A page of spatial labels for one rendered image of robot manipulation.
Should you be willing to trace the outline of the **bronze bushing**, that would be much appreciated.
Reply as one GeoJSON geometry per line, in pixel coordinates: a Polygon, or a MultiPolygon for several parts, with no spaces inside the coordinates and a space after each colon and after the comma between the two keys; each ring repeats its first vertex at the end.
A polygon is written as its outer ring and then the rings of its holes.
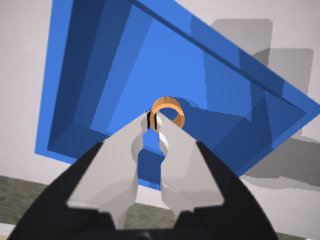
{"type": "Polygon", "coordinates": [[[152,129],[159,134],[159,132],[157,131],[157,129],[155,130],[155,120],[154,120],[154,115],[155,113],[159,110],[162,109],[164,107],[171,107],[173,109],[176,109],[178,111],[178,115],[177,117],[172,120],[172,122],[174,122],[176,125],[178,125],[181,129],[185,123],[185,116],[183,114],[183,111],[181,109],[181,106],[179,104],[179,102],[171,97],[162,97],[157,99],[151,109],[151,114],[150,114],[150,125],[152,127],[152,129]]]}

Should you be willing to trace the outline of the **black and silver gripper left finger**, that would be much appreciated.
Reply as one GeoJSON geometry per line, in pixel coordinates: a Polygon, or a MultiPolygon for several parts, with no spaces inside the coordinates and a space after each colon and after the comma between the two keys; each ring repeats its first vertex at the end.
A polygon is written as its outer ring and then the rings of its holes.
{"type": "Polygon", "coordinates": [[[93,230],[100,212],[123,229],[138,191],[138,154],[150,129],[150,111],[96,143],[31,204],[7,240],[63,240],[93,230]],[[135,162],[136,166],[135,166],[135,162]]]}

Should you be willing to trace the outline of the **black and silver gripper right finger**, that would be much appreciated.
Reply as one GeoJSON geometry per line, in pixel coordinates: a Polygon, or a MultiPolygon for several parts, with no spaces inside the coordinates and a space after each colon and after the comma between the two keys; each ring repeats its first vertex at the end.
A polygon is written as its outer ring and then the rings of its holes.
{"type": "Polygon", "coordinates": [[[279,240],[250,190],[202,141],[159,111],[154,120],[166,157],[161,163],[161,198],[175,222],[181,211],[189,210],[197,229],[227,240],[279,240]]]}

